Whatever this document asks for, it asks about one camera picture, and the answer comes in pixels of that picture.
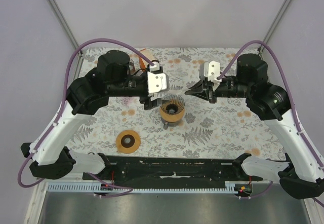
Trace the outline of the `ribbed glass dripper cone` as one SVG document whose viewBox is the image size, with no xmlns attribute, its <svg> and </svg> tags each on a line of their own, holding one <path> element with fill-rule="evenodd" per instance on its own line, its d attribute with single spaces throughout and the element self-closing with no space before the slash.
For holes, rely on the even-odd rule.
<svg viewBox="0 0 324 224">
<path fill-rule="evenodd" d="M 177 115 L 185 109 L 185 101 L 180 95 L 166 94 L 161 99 L 160 115 Z"/>
</svg>

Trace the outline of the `glass coffee server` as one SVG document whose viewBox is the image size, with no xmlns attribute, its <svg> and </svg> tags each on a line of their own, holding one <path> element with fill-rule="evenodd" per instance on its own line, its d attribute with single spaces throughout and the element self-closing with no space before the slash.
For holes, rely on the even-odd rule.
<svg viewBox="0 0 324 224">
<path fill-rule="evenodd" d="M 167 130 L 168 128 L 174 128 L 176 126 L 179 126 L 182 123 L 182 120 L 176 121 L 176 122 L 169 122 L 164 119 L 161 120 L 163 123 L 163 129 Z"/>
</svg>

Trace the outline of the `white paper coffee filter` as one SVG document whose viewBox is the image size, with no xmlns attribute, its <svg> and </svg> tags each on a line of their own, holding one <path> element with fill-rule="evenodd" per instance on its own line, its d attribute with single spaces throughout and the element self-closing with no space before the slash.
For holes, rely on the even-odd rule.
<svg viewBox="0 0 324 224">
<path fill-rule="evenodd" d="M 169 94 L 172 94 L 172 95 L 179 95 L 179 96 L 183 96 L 183 95 L 185 95 L 185 92 L 186 92 L 186 89 L 181 89 L 181 90 L 176 90 L 176 89 L 174 89 L 174 90 L 169 90 L 168 91 L 168 93 Z"/>
</svg>

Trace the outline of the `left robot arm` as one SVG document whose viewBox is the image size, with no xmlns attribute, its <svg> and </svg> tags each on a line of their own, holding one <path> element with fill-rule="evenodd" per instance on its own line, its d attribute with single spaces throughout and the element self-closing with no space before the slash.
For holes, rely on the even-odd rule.
<svg viewBox="0 0 324 224">
<path fill-rule="evenodd" d="M 111 97 L 138 97 L 145 110 L 157 107 L 155 93 L 167 91 L 169 82 L 159 62 L 154 61 L 140 75 L 130 71 L 130 57 L 120 50 L 110 50 L 98 58 L 95 68 L 74 80 L 67 89 L 62 115 L 48 126 L 49 133 L 36 142 L 21 146 L 31 157 L 29 169 L 34 177 L 60 179 L 69 173 L 92 173 L 105 180 L 111 175 L 110 162 L 102 154 L 81 154 L 69 150 L 67 142 L 79 127 L 98 109 L 108 105 Z"/>
</svg>

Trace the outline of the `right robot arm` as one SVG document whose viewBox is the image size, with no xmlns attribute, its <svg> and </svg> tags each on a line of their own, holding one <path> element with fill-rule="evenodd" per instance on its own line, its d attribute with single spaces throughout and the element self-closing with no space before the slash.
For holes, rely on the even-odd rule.
<svg viewBox="0 0 324 224">
<path fill-rule="evenodd" d="M 320 153 L 301 125 L 293 117 L 293 108 L 287 91 L 268 81 L 268 65 L 257 54 L 243 54 L 237 58 L 236 75 L 216 78 L 220 65 L 206 62 L 199 68 L 200 80 L 185 94 L 209 103 L 222 98 L 244 98 L 251 112 L 256 114 L 276 135 L 283 146 L 287 160 L 277 162 L 259 159 L 244 153 L 232 167 L 233 177 L 244 180 L 248 176 L 269 180 L 295 199 L 319 197 L 323 194 L 323 168 L 317 157 Z"/>
</svg>

